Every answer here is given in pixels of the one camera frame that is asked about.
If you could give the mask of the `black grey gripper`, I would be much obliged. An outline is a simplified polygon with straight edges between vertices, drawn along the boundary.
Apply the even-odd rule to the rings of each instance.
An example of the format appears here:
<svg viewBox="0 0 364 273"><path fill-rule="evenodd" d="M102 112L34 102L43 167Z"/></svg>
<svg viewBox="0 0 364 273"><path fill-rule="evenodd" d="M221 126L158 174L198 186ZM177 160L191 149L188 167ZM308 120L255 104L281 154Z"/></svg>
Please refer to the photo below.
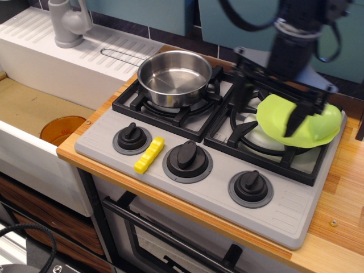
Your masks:
<svg viewBox="0 0 364 273"><path fill-rule="evenodd" d="M289 116L284 137L291 137L308 115L322 113L328 98L338 87L318 74L310 65L317 52L315 36L278 32L272 50L253 51L236 47L234 104L244 111L254 88L276 94L296 107Z"/></svg>

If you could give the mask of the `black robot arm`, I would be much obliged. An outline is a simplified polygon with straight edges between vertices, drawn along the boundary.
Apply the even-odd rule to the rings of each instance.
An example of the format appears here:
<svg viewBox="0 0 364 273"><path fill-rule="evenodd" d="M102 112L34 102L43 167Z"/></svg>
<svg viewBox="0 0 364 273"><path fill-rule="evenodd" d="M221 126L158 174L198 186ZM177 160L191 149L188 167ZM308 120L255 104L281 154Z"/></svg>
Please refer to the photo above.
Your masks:
<svg viewBox="0 0 364 273"><path fill-rule="evenodd" d="M260 25L244 20L228 1L221 1L220 5L233 25L242 30L254 32L275 27L270 51L250 53L243 47L234 49L234 103L239 110L247 106L253 97L252 84L295 103L284 131L285 137L293 136L307 116L321 114L328 97L338 92L310 62L312 57L323 63L338 57L342 39L336 20L348 15L351 1L279 1L275 16ZM324 25L332 29L337 41L336 52L327 58L319 54Z"/></svg>

